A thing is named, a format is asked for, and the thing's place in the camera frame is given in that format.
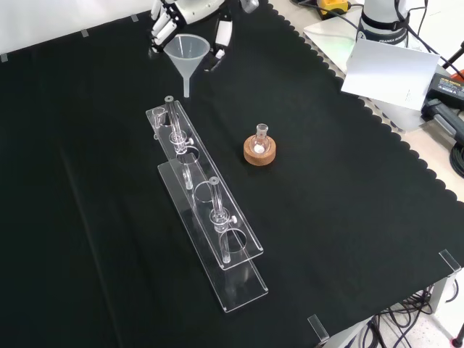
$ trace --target acrylic test tube rack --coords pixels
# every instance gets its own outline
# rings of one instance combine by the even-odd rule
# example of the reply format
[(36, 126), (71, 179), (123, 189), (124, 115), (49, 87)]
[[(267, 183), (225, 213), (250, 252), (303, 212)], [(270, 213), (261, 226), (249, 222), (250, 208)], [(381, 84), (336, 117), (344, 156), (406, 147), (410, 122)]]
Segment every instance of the acrylic test tube rack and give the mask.
[(267, 294), (252, 259), (263, 249), (179, 101), (146, 116), (167, 162), (158, 166), (225, 312)]

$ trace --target clear funnel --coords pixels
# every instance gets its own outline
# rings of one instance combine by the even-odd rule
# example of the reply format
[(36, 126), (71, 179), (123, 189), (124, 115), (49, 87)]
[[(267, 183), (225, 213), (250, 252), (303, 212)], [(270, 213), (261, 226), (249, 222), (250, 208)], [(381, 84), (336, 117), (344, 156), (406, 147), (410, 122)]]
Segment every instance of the clear funnel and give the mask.
[(210, 51), (210, 43), (200, 36), (178, 34), (165, 47), (165, 53), (173, 61), (183, 78), (183, 96), (190, 97), (190, 77), (203, 57)]

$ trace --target white card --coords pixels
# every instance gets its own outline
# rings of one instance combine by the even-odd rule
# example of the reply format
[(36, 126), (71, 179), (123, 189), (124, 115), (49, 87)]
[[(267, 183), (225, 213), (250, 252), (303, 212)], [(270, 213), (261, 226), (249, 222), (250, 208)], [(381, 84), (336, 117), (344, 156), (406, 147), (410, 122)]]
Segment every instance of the white card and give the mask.
[(436, 54), (359, 39), (341, 90), (419, 111), (438, 61)]

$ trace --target yellow device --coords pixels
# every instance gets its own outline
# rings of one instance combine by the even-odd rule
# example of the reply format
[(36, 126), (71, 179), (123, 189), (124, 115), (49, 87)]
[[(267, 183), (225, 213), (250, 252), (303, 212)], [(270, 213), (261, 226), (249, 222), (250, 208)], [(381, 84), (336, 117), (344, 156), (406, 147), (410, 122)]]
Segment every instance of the yellow device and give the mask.
[[(334, 11), (339, 15), (344, 15), (349, 9), (349, 3), (347, 0), (317, 0), (316, 4), (324, 9)], [(320, 18), (323, 20), (333, 17), (332, 14), (327, 11), (323, 11), (322, 9), (318, 9), (318, 13)]]

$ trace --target small flask neck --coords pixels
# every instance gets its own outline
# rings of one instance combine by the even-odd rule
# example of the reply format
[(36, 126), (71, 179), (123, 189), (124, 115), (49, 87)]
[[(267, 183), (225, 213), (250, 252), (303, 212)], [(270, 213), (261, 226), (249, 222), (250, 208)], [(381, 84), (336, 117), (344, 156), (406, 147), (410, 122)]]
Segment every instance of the small flask neck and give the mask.
[(267, 134), (268, 134), (268, 127), (265, 124), (260, 123), (259, 125), (256, 126), (256, 137), (257, 138), (264, 139)]

